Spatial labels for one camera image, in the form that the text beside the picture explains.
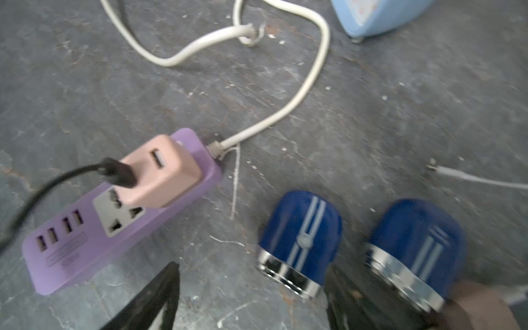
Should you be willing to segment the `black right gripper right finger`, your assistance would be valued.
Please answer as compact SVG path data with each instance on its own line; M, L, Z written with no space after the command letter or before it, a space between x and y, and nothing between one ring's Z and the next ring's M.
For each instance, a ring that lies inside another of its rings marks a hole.
M330 329L428 328L422 312L369 272L332 265L324 287Z

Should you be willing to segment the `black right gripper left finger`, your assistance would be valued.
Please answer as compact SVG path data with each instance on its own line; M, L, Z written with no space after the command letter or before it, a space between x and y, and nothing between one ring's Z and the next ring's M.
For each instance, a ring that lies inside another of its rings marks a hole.
M180 300L180 265L170 262L103 329L172 329Z

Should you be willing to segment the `purple power strip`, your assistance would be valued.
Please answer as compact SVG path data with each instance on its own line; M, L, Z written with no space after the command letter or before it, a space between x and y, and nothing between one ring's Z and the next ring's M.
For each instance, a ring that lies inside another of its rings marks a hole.
M194 130L180 129L171 138L194 157L202 181L163 208L127 206L103 183L41 224L22 244L37 294L50 295L89 280L221 181L219 165Z

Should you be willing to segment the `pink usb charger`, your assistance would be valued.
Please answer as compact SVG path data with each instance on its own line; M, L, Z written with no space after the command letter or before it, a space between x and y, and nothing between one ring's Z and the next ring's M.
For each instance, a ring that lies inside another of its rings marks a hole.
M449 329L520 328L497 290L470 281L453 287L443 316Z
M168 135L158 135L121 159L136 178L132 188L114 186L125 205L162 208L197 185L203 177L197 161Z

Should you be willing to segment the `pink USB charger front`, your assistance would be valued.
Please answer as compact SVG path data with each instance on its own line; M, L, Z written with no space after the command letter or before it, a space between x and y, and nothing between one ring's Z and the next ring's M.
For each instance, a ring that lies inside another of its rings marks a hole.
M453 287L443 316L449 329L520 328L497 290L470 281Z

